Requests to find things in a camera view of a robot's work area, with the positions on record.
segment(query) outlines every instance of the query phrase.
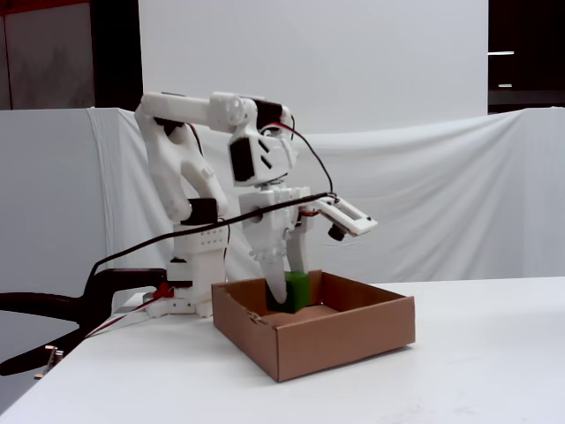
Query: black cable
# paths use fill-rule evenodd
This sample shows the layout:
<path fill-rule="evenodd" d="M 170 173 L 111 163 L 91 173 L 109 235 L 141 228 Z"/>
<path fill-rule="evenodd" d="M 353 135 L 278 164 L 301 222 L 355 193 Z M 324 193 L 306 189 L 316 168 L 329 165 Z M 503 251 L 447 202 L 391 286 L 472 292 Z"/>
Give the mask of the black cable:
<path fill-rule="evenodd" d="M 202 157 L 204 157 L 204 153 L 202 152 L 202 145 L 200 144 L 200 137 L 198 136 L 198 133 L 196 132 L 196 128 L 194 128 L 194 125 L 192 125 L 192 124 L 187 124 L 187 125 L 191 127 L 192 134 L 194 134 L 194 138 L 196 139 L 196 142 L 198 143 L 198 150 L 200 151 L 200 154 L 202 155 Z"/>
<path fill-rule="evenodd" d="M 231 229 L 230 226 L 228 225 L 228 245 L 226 246 L 225 249 L 223 249 L 223 263 L 225 264 L 226 262 L 226 254 L 228 253 L 228 246 L 230 245 L 230 236 L 231 236 Z"/>
<path fill-rule="evenodd" d="M 191 228 L 190 230 L 173 231 L 173 232 L 168 232 L 167 234 L 162 234 L 161 236 L 151 238 L 150 240 L 146 240 L 143 243 L 139 243 L 138 245 L 132 246 L 129 249 L 125 249 L 122 252 L 118 252 L 117 254 L 111 254 L 110 256 L 107 256 L 104 259 L 100 259 L 92 267 L 92 270 L 90 271 L 90 275 L 88 276 L 88 281 L 90 281 L 90 279 L 94 276 L 98 267 L 100 267 L 104 263 L 113 261 L 117 258 L 121 258 L 122 256 L 126 256 L 127 254 L 135 252 L 136 250 L 140 250 L 143 247 L 147 247 L 149 245 L 152 245 L 153 243 L 157 243 L 158 241 L 173 239 L 174 237 L 180 237 L 180 236 L 189 236 L 191 234 L 196 234 L 197 232 L 215 230 L 216 228 L 225 227 L 226 225 L 232 225 L 233 223 L 240 223 L 241 221 L 244 221 L 246 219 L 253 218 L 255 216 L 260 216 L 277 209 L 287 208 L 288 206 L 295 206 L 301 203 L 308 203 L 309 201 L 316 201 L 326 196 L 328 196 L 328 193 L 313 194 L 311 196 L 301 197 L 293 201 L 284 201 L 283 203 L 277 203 L 275 205 L 255 209 L 252 212 L 248 212 L 240 216 L 235 216 L 233 218 L 226 219 L 225 221 L 221 221 L 219 223 L 211 223 L 210 225 L 205 225 L 198 228 Z"/>
<path fill-rule="evenodd" d="M 285 130 L 288 130 L 290 132 L 292 132 L 293 134 L 296 134 L 298 137 L 300 137 L 302 139 L 302 141 L 304 143 L 306 143 L 306 145 L 308 146 L 308 148 L 310 149 L 310 151 L 312 152 L 312 154 L 314 155 L 314 157 L 316 159 L 318 159 L 318 162 L 320 163 L 321 168 L 324 170 L 324 172 L 326 173 L 326 177 L 328 177 L 328 182 L 329 182 L 329 193 L 330 194 L 334 194 L 334 182 L 332 181 L 332 178 L 329 176 L 329 172 L 326 169 L 326 166 L 324 165 L 324 162 L 321 161 L 320 157 L 318 156 L 318 154 L 314 151 L 313 147 L 310 145 L 310 143 L 308 142 L 308 140 L 305 138 L 304 135 L 302 135 L 300 132 L 298 132 L 297 130 L 295 130 L 294 128 L 290 128 L 288 125 L 282 124 L 280 122 L 274 122 L 272 124 L 266 125 L 263 128 L 261 128 L 260 133 L 263 134 L 266 130 L 268 130 L 269 126 L 276 126 L 276 127 L 281 127 L 284 128 Z"/>
<path fill-rule="evenodd" d="M 294 115 L 290 115 L 290 119 L 292 119 L 292 133 L 290 134 L 290 139 L 294 140 L 294 129 L 297 126 L 297 121 L 294 120 Z"/>

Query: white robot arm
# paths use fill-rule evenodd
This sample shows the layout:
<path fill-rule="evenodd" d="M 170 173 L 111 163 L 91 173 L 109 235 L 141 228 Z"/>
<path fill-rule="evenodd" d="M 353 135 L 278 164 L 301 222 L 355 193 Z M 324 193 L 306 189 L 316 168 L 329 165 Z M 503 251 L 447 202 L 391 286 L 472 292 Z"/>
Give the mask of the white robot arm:
<path fill-rule="evenodd" d="M 226 93 L 213 93 L 209 100 L 147 93 L 135 117 L 146 142 L 151 175 L 169 218 L 176 224 L 176 231 L 186 229 L 186 225 L 213 222 L 227 210 L 215 174 L 202 158 L 185 123 L 206 125 L 212 130 L 232 134 L 229 151 L 234 185 L 259 188 L 258 192 L 240 196 L 242 214 L 310 194 L 309 187 L 287 188 L 282 181 L 298 157 L 289 131 L 284 128 L 261 131 L 272 124 L 286 126 L 290 123 L 289 110 L 280 104 Z M 204 212 L 195 210 L 198 202 L 185 198 L 181 176 L 202 198 L 214 199 L 216 210 L 210 211 L 210 207 Z M 278 209 L 244 221 L 252 255 L 260 263 L 270 291 L 279 303 L 287 298 L 284 258 L 288 258 L 291 270 L 308 271 L 305 234 L 312 226 L 311 217 L 318 214 L 333 223 L 329 234 L 340 240 L 344 234 L 361 235 L 377 224 L 333 194 L 310 204 Z M 211 314 L 211 307 L 205 310 L 198 305 L 209 302 L 210 284 L 224 281 L 219 253 L 227 246 L 227 240 L 215 237 L 202 243 L 202 237 L 197 236 L 207 235 L 175 239 L 175 256 L 184 263 L 170 264 L 169 280 L 187 280 L 192 272 L 194 292 L 189 293 L 188 289 L 184 295 L 184 299 L 190 300 L 188 310 L 168 312 L 194 312 L 191 307 L 195 304 L 198 314 Z"/>

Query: ceiling light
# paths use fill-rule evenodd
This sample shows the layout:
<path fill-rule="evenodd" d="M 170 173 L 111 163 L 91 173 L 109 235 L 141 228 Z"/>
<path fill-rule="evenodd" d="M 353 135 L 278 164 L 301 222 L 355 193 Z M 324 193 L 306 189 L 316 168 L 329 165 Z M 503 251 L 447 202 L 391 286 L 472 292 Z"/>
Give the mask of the ceiling light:
<path fill-rule="evenodd" d="M 489 51 L 488 56 L 509 56 L 513 55 L 513 51 Z"/>

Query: red wire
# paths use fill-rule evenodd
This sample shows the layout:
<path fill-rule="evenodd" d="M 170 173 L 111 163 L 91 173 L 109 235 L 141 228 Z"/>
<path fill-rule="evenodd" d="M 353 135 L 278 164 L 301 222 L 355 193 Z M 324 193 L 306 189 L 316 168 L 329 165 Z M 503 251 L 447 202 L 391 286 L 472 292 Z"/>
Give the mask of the red wire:
<path fill-rule="evenodd" d="M 127 314 L 123 314 L 122 316 L 118 316 L 117 318 L 114 318 L 111 321 L 106 322 L 105 324 L 103 324 L 101 327 L 98 327 L 97 329 L 92 330 L 90 333 L 87 334 L 87 336 L 85 338 L 89 338 L 92 337 L 94 334 L 98 333 L 99 331 L 102 331 L 103 329 L 108 328 L 110 325 L 115 324 L 118 321 L 123 320 L 128 314 L 130 314 L 131 312 L 136 312 L 139 311 L 140 309 L 143 309 L 144 307 L 147 307 L 149 305 L 151 305 L 152 303 L 156 302 L 157 300 L 163 298 L 165 295 L 161 295 L 158 298 L 155 299 L 151 299 L 148 300 L 147 302 L 139 305 L 138 307 L 136 307 L 135 309 L 131 310 L 130 312 L 128 312 Z"/>
<path fill-rule="evenodd" d="M 297 133 L 297 132 L 298 132 L 297 130 L 295 130 L 295 129 L 293 129 L 293 128 L 290 128 L 288 125 L 283 124 L 282 122 L 271 122 L 270 124 L 267 124 L 267 125 L 265 125 L 263 128 L 261 128 L 261 132 L 263 132 L 263 130 L 265 130 L 268 126 L 272 126 L 272 125 L 274 125 L 274 126 L 281 126 L 282 128 L 287 129 L 287 130 L 289 130 L 289 131 L 291 131 L 291 132 L 293 132 L 293 133 Z"/>
<path fill-rule="evenodd" d="M 194 125 L 192 125 L 192 124 L 187 124 L 187 125 L 191 127 L 192 134 L 194 134 L 194 138 L 196 139 L 196 142 L 198 143 L 198 150 L 200 151 L 200 154 L 202 155 L 202 157 L 204 157 L 204 152 L 202 152 L 202 145 L 200 144 L 200 137 L 198 136 L 198 133 L 196 132 L 196 128 L 194 128 Z"/>

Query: open cardboard box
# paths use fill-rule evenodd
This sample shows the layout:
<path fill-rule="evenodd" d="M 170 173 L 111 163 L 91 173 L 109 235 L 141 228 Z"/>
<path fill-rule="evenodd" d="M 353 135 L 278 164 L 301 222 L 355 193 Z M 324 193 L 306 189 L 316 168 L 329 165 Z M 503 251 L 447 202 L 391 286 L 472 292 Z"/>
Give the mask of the open cardboard box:
<path fill-rule="evenodd" d="M 310 272 L 311 305 L 267 310 L 265 279 L 212 286 L 214 325 L 278 382 L 415 341 L 414 298 Z"/>

